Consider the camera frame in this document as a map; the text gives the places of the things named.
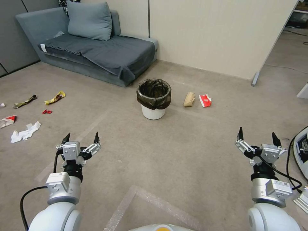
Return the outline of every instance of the trash can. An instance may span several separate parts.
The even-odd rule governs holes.
[[[171,102],[171,87],[161,79],[147,79],[137,88],[137,101],[141,104],[143,115],[151,120],[164,116]]]

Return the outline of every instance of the white bucket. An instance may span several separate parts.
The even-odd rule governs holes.
[[[149,109],[149,108],[143,106],[142,104],[141,104],[141,109],[142,109],[143,115],[146,118],[152,119],[152,120],[160,119],[161,117],[164,116],[164,114],[166,112],[166,109],[162,109],[162,110],[155,109],[155,110],[152,110],[152,109]]]

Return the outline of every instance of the gray carpet floor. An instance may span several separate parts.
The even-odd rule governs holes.
[[[304,41],[304,36],[282,34],[266,63],[308,72]],[[164,79],[172,87],[171,105],[156,121],[142,115],[136,100],[137,85],[146,78]],[[83,169],[81,230],[103,230],[131,189],[138,193],[115,231],[154,223],[248,230],[252,167],[234,145],[238,129],[243,127],[245,140],[252,145],[271,143],[274,131],[287,147],[307,125],[308,100],[296,98],[306,82],[304,73],[265,65],[257,86],[251,87],[250,80],[162,61],[126,88],[45,63],[5,76],[0,79],[0,103],[7,107],[0,108],[0,118],[17,115],[18,119],[0,130],[1,229],[23,230],[20,198],[45,184],[55,146],[65,135],[71,132],[71,140],[87,146],[98,131],[102,149]],[[64,99],[44,105],[60,90],[67,95]],[[203,108],[196,98],[193,107],[184,108],[189,91],[208,93],[211,107]],[[37,100],[12,108],[33,94]],[[45,109],[52,114],[43,115]],[[14,130],[23,131],[36,121],[42,125],[30,139],[10,143]],[[285,163],[286,157],[279,159],[277,168],[284,172]],[[290,173],[302,179],[293,158]],[[29,223],[46,207],[47,198],[48,192],[40,190],[25,199]],[[286,211],[308,229],[307,215],[291,199]]]

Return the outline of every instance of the gray cushion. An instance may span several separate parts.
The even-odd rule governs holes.
[[[70,22],[68,32],[84,38],[109,40],[112,29],[107,2],[97,4],[67,1]]]

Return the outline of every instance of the orange button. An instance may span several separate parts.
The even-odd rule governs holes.
[[[170,229],[168,229],[166,227],[160,227],[156,231],[170,231]]]

